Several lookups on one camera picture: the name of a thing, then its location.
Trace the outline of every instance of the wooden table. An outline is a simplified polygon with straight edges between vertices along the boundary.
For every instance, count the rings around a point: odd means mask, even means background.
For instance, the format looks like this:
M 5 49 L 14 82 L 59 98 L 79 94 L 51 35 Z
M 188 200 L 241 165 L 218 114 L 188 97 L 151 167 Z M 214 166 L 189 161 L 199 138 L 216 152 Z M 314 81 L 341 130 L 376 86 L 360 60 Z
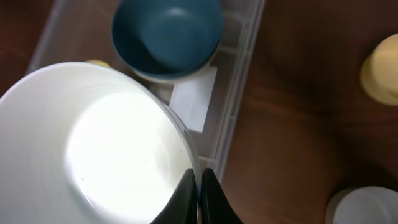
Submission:
M 324 223 L 342 189 L 398 190 L 398 107 L 359 85 L 364 59 L 398 33 L 397 9 L 268 0 L 223 180 L 244 222 Z

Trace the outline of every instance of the white cup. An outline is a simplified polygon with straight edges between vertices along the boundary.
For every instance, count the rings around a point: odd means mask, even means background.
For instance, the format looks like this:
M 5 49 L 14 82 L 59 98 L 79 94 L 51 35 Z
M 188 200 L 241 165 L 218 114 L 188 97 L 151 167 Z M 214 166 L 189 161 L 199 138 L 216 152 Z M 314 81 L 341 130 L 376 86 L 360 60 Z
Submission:
M 398 223 L 398 193 L 383 187 L 346 189 L 326 209 L 326 224 Z
M 132 78 L 90 63 L 41 68 L 11 87 L 0 99 L 0 149 L 6 223 L 149 223 L 186 169 L 201 185 L 178 117 Z

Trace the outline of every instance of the blue bowl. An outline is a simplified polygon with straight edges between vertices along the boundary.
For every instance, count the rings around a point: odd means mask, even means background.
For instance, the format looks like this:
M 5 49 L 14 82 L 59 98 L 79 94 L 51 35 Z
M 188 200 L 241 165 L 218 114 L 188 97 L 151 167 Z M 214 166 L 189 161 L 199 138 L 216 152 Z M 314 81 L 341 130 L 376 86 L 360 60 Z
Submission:
M 219 0 L 122 0 L 112 39 L 133 70 L 149 78 L 173 80 L 205 66 L 222 31 Z

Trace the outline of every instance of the yellow object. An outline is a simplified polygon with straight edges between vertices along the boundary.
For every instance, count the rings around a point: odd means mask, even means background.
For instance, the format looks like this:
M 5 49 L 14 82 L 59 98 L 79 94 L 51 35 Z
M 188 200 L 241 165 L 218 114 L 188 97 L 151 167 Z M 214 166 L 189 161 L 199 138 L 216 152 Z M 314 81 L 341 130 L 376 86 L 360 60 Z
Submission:
M 87 62 L 88 62 L 88 63 L 96 64 L 96 65 L 101 65 L 101 66 L 108 67 L 108 68 L 111 67 L 108 63 L 103 62 L 103 61 L 101 61 L 101 60 L 88 60 Z
M 374 100 L 398 105 L 398 34 L 383 40 L 365 60 L 361 85 Z

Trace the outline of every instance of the clear plastic container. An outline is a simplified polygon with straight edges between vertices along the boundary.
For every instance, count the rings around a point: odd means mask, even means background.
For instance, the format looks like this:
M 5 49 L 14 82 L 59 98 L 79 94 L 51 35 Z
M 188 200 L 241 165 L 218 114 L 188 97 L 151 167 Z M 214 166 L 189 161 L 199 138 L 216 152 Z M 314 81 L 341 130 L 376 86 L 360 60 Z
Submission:
M 202 133 L 192 132 L 200 165 L 222 180 L 239 104 L 261 20 L 264 0 L 221 0 L 224 34 L 212 65 L 218 67 Z M 133 77 L 169 103 L 173 85 L 137 77 L 119 58 L 111 41 L 118 0 L 57 0 L 27 73 L 60 62 L 98 59 Z

